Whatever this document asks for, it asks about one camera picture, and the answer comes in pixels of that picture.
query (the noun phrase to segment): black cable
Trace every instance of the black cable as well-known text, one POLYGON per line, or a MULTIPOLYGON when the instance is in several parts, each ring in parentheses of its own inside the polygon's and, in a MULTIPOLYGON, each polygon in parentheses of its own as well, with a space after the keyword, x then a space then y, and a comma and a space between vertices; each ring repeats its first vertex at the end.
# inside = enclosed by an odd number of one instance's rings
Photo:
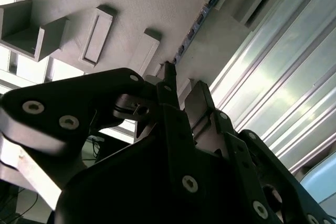
POLYGON ((36 194, 36 199, 35 202, 32 204, 31 207, 29 207, 26 211, 24 211, 22 214, 20 214, 19 216, 15 217, 13 220, 11 220, 10 222, 8 222, 7 224, 11 224, 14 220, 20 218, 22 215, 24 215, 26 212, 28 212, 29 210, 31 210, 33 208, 33 206, 35 206, 36 202, 38 200, 38 194, 36 194))
POLYGON ((99 152, 99 144, 96 142, 96 141, 94 141, 94 140, 91 140, 92 141, 92 148, 93 148, 93 156, 95 157, 95 158, 97 158, 97 156, 98 156, 98 152, 99 152))
POLYGON ((8 205, 8 203, 11 202, 13 199, 15 199, 15 198, 19 195, 19 193, 21 193, 23 190, 25 190, 25 188, 23 188, 22 190, 20 190, 20 191, 17 193, 17 195, 14 195, 12 198, 10 198, 10 199, 5 203, 4 207, 0 210, 0 212, 2 212, 2 211, 5 209, 5 207, 8 205))

